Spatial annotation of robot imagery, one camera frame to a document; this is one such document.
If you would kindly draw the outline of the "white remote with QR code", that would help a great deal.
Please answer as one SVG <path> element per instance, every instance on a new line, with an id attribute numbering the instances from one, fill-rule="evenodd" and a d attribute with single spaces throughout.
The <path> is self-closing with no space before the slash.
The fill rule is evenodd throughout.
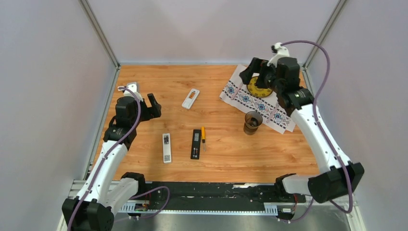
<path id="1" fill-rule="evenodd" d="M 169 164 L 172 162 L 171 141 L 169 133 L 163 133 L 162 142 L 163 142 L 163 162 L 165 164 Z"/>

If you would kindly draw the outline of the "yellow handled screwdriver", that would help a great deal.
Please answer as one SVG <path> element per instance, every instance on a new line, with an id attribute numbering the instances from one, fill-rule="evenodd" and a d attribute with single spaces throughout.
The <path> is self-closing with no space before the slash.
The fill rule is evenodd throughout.
<path id="1" fill-rule="evenodd" d="M 205 127 L 201 127 L 201 134 L 202 134 L 202 144 L 203 144 L 203 151 L 206 151 L 206 147 L 205 147 Z"/>

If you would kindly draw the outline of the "black remote control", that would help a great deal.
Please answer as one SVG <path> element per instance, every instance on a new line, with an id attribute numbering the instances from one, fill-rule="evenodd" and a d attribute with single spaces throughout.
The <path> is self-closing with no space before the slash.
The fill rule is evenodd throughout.
<path id="1" fill-rule="evenodd" d="M 191 159 L 198 160 L 200 157 L 201 134 L 202 132 L 200 129 L 193 130 L 191 142 Z"/>

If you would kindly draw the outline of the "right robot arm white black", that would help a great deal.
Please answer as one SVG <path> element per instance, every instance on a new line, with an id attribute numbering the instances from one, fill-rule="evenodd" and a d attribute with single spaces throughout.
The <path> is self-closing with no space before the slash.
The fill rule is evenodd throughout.
<path id="1" fill-rule="evenodd" d="M 276 179 L 275 197 L 288 201 L 293 194 L 311 196 L 316 202 L 333 202 L 353 192 L 365 170 L 361 163 L 353 163 L 337 145 L 318 112 L 310 90 L 300 85 L 300 66 L 297 59 L 282 57 L 275 64 L 254 57 L 239 76 L 249 84 L 258 75 L 256 86 L 276 93 L 279 106 L 295 122 L 303 133 L 319 168 L 315 176 L 286 174 Z"/>

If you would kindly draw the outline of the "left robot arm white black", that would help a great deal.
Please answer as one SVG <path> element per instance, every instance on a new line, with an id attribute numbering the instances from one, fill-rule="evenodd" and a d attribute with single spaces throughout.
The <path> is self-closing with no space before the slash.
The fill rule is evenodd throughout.
<path id="1" fill-rule="evenodd" d="M 73 199 L 65 199 L 62 212 L 69 231 L 110 231 L 120 208 L 133 197 L 140 200 L 147 193 L 143 174 L 127 172 L 119 184 L 110 189 L 122 159 L 128 153 L 140 122 L 161 116 L 161 105 L 154 95 L 144 99 L 132 94 L 116 101 L 115 115 L 103 137 L 98 160 L 85 184 Z"/>

